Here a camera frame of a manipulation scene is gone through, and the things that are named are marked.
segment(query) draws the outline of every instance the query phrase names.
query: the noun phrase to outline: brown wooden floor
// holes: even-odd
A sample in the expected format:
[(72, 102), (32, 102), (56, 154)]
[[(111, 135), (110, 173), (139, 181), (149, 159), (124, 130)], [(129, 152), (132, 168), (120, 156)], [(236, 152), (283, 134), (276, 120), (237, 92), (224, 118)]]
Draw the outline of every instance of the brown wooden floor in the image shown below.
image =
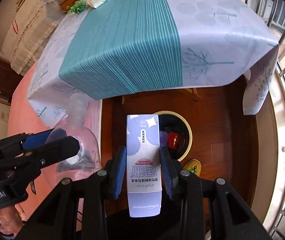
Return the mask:
[[(197, 89), (202, 101), (177, 91), (152, 91), (103, 101), (102, 164), (126, 145), (126, 116), (170, 110), (182, 115), (191, 126), (192, 147), (182, 165), (190, 159), (202, 164), (201, 178), (224, 177), (250, 206), (258, 173), (258, 137), (254, 116), (244, 116), (242, 100), (246, 82), (240, 77), (225, 87)], [(116, 203), (106, 203), (107, 215), (125, 209), (124, 183)], [(205, 203), (205, 217), (209, 211)]]

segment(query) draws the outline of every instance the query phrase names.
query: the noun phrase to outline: red outline mark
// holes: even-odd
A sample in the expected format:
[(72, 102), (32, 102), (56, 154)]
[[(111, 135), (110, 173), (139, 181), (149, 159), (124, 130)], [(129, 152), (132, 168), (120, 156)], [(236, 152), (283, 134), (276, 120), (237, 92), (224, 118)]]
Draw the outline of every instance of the red outline mark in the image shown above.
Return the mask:
[[(14, 26), (14, 24), (13, 24), (13, 21), (15, 21), (17, 31), (15, 30), (15, 26)], [(13, 19), (13, 20), (12, 20), (11, 25), (13, 26), (14, 32), (15, 32), (16, 34), (18, 34), (18, 25), (17, 25), (16, 19)]]

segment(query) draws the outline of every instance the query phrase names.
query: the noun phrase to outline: yellow slipper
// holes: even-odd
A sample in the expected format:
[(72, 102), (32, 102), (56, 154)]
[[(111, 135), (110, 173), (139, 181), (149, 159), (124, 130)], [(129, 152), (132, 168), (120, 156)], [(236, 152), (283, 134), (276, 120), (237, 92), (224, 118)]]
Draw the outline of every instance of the yellow slipper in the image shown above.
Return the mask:
[(200, 161), (198, 161), (196, 159), (192, 159), (186, 163), (186, 165), (183, 169), (187, 170), (193, 174), (196, 174), (199, 177), (200, 172), (201, 172), (201, 163), (200, 163)]

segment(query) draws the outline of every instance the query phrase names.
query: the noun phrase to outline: box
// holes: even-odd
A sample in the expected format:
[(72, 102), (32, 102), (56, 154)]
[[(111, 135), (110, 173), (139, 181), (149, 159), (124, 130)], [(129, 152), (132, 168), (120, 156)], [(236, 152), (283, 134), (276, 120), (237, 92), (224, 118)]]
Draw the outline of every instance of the box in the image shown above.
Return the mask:
[(156, 114), (127, 116), (127, 194), (131, 217), (160, 213), (159, 123)]

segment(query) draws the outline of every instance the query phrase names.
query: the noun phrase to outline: plastic bottle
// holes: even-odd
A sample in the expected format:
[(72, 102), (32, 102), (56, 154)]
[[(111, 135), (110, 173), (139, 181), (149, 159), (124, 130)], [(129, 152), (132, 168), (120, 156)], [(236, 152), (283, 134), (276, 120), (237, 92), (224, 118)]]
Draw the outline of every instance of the plastic bottle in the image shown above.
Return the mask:
[(86, 179), (101, 169), (97, 139), (92, 131), (84, 126), (88, 100), (89, 97), (85, 94), (72, 94), (66, 111), (67, 123), (58, 125), (47, 138), (46, 142), (51, 142), (65, 136), (73, 136), (80, 145), (77, 155), (42, 170), (53, 188), (63, 178), (73, 181)]

